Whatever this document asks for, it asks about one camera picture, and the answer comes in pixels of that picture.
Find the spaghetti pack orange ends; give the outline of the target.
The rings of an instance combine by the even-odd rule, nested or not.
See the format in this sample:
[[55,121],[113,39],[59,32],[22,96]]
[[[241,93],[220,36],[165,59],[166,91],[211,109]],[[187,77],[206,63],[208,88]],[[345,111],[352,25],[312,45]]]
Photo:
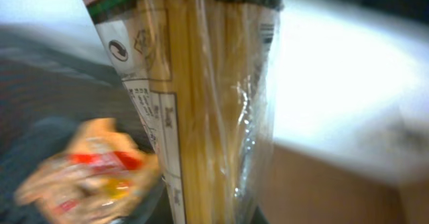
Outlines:
[[158,155],[174,222],[252,222],[282,0],[83,1]]

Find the beige snack bag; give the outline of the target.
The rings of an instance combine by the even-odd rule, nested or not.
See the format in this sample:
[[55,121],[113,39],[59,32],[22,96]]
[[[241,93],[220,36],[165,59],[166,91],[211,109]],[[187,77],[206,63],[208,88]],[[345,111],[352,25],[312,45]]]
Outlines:
[[118,132],[113,118],[92,119],[19,186],[15,201],[35,203],[51,223],[115,223],[130,216],[160,174],[157,155]]

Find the grey plastic shopping basket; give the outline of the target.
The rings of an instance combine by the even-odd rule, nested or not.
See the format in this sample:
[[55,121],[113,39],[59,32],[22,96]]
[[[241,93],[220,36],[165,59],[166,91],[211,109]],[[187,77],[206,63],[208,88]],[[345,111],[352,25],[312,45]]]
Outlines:
[[1,222],[45,223],[13,194],[44,159],[63,150],[84,121],[112,117],[139,149],[152,150],[111,66],[72,56],[17,28],[1,29]]

